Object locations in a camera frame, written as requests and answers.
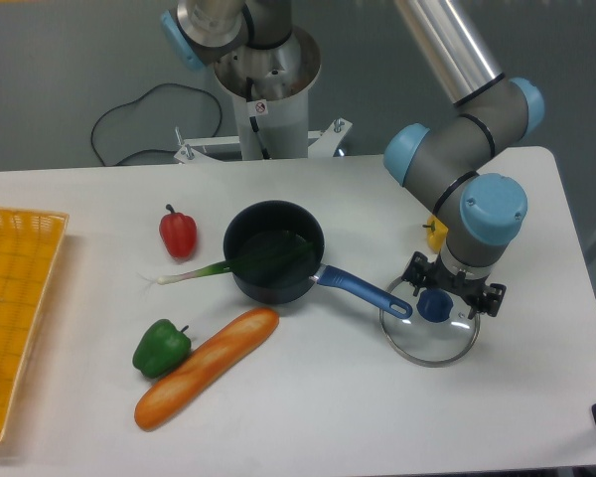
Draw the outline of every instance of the gray wall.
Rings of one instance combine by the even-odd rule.
[[[0,171],[99,166],[89,146],[96,120],[160,82],[221,95],[209,72],[188,73],[162,37],[159,15],[175,4],[0,5]],[[586,244],[596,227],[596,0],[463,4],[507,74],[541,89],[546,119],[523,144],[542,145],[556,156]],[[355,125],[350,153],[381,153],[403,126],[439,126],[452,117],[451,104],[390,1],[296,0],[294,19],[316,38],[324,58],[311,92],[311,128],[346,117]],[[220,135],[235,134],[229,103],[221,98]],[[102,122],[96,144],[111,160],[139,149],[174,149],[175,125],[185,137],[206,137],[217,119],[207,99],[163,90]],[[170,157],[150,155],[140,162]],[[596,261],[590,272],[596,291]]]

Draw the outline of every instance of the black cable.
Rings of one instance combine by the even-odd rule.
[[[110,114],[111,112],[116,111],[117,109],[121,109],[122,107],[135,105],[135,104],[141,102],[143,99],[145,99],[150,94],[152,94],[154,91],[156,91],[157,89],[160,89],[162,87],[179,87],[179,88],[186,89],[186,90],[189,90],[189,91],[192,91],[192,92],[198,92],[200,94],[204,94],[205,96],[209,97],[212,101],[214,101],[215,104],[217,105],[217,108],[219,109],[219,122],[217,123],[217,127],[215,128],[215,130],[212,133],[212,136],[211,137],[216,137],[217,136],[217,134],[219,133],[219,129],[221,129],[221,125],[223,123],[223,108],[221,107],[221,103],[219,102],[219,100],[217,99],[216,96],[214,96],[212,93],[210,93],[208,91],[205,91],[204,89],[200,89],[198,87],[187,86],[185,84],[178,84],[177,82],[162,82],[161,84],[157,84],[156,86],[150,88],[148,91],[146,91],[145,93],[143,93],[137,99],[134,99],[134,100],[132,100],[130,102],[126,102],[125,104],[119,104],[118,106],[115,106],[112,109],[109,109],[102,116],[100,116],[99,119],[95,122],[94,126],[92,127],[92,130],[90,131],[90,147],[92,149],[92,152],[95,153],[95,156],[97,156],[97,159],[99,159],[99,162],[101,162],[102,165],[105,166],[106,163],[103,161],[103,159],[101,158],[101,156],[97,152],[97,148],[95,147],[95,143],[94,143],[95,129],[97,128],[97,125],[99,125],[99,123],[101,122],[101,120],[104,117],[106,117],[108,114]],[[122,162],[127,161],[128,159],[131,159],[133,157],[139,156],[141,154],[147,154],[147,153],[175,154],[176,152],[177,152],[177,150],[142,149],[141,151],[133,152],[129,156],[124,157],[123,159],[121,159],[120,161],[118,161],[117,164],[121,164]]]
[[[251,91],[254,88],[254,80],[250,77],[247,77],[246,81],[247,91],[245,92],[245,100],[247,102],[251,102],[253,101]],[[251,130],[254,131],[254,134],[256,135],[256,140],[258,141],[258,146],[260,147],[260,152],[262,153],[262,158],[271,159],[264,142],[262,142],[262,137],[260,137],[260,128],[258,127],[258,121],[256,120],[256,116],[249,117],[249,124],[251,124]]]

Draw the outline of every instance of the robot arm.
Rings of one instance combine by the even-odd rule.
[[[520,230],[527,198],[513,179],[477,171],[541,122],[543,100],[525,79],[506,78],[457,2],[395,4],[457,110],[437,131],[404,128],[384,152],[390,174],[449,229],[437,260],[417,252],[402,278],[414,296],[440,289],[461,297],[471,316],[495,316],[505,287],[486,280]],[[186,65],[215,65],[234,100],[243,158],[261,158],[267,149],[275,158],[306,157],[306,91],[320,71],[320,53],[292,25],[290,1],[179,0],[162,25]],[[260,98],[270,114],[258,118],[258,128],[244,105]]]
[[[179,0],[161,23],[188,68],[214,65],[244,160],[307,157],[307,91],[320,50],[292,24],[289,0]]]
[[[402,278],[414,296],[440,288],[471,314],[495,316],[505,287],[486,279],[519,232],[527,197],[513,179],[477,170],[541,122],[543,100],[525,79],[506,79],[456,2],[395,3],[458,114],[437,131],[404,128],[384,152],[390,174],[449,229],[437,260],[416,253]]]

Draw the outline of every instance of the yellow basket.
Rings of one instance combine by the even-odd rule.
[[[68,220],[63,213],[0,208],[0,441]]]

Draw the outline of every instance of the red bell pepper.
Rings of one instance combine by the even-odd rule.
[[[170,214],[164,216],[159,224],[159,234],[170,253],[175,258],[188,258],[197,246],[197,224],[190,216],[175,212],[168,204]]]

